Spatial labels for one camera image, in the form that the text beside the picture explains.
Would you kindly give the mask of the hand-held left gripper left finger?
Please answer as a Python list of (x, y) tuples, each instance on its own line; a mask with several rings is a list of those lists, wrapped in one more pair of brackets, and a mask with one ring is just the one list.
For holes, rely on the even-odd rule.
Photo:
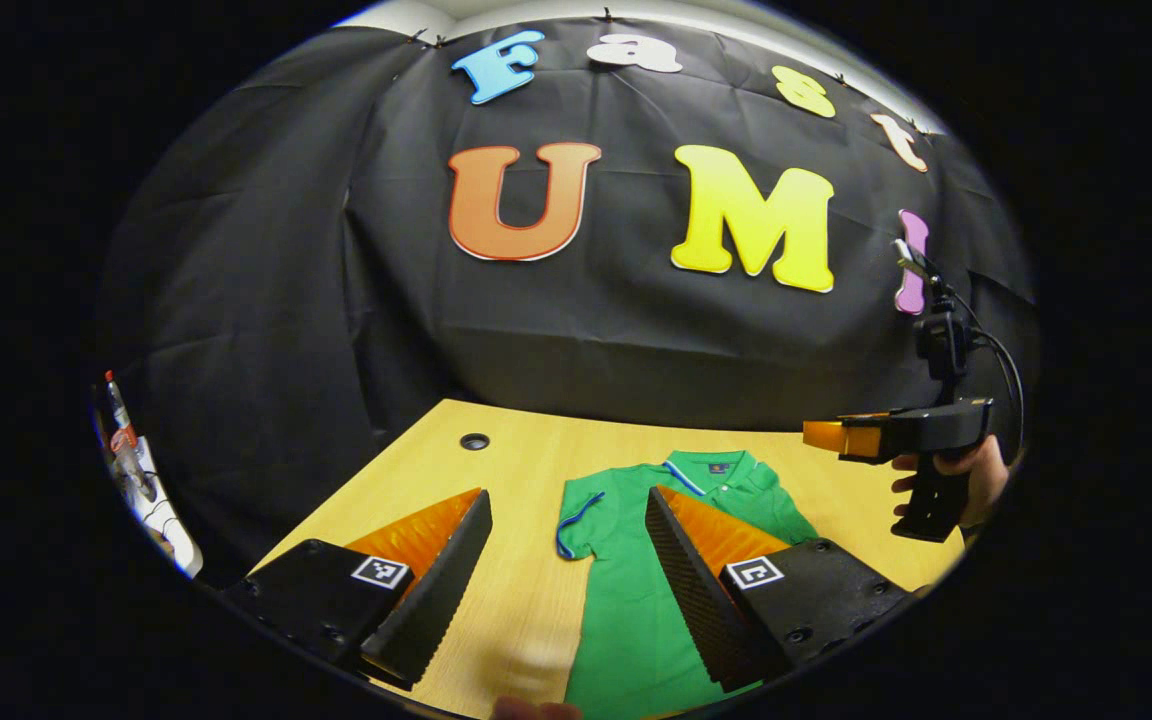
[(303, 539), (221, 592), (325, 664), (411, 691), (444, 642), (492, 533), (482, 487), (347, 544)]

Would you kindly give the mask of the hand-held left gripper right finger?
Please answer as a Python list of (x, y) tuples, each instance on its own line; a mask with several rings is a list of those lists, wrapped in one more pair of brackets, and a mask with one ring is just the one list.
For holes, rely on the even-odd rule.
[(650, 488), (645, 526), (723, 691), (826, 659), (916, 600), (832, 539), (781, 541), (675, 488)]

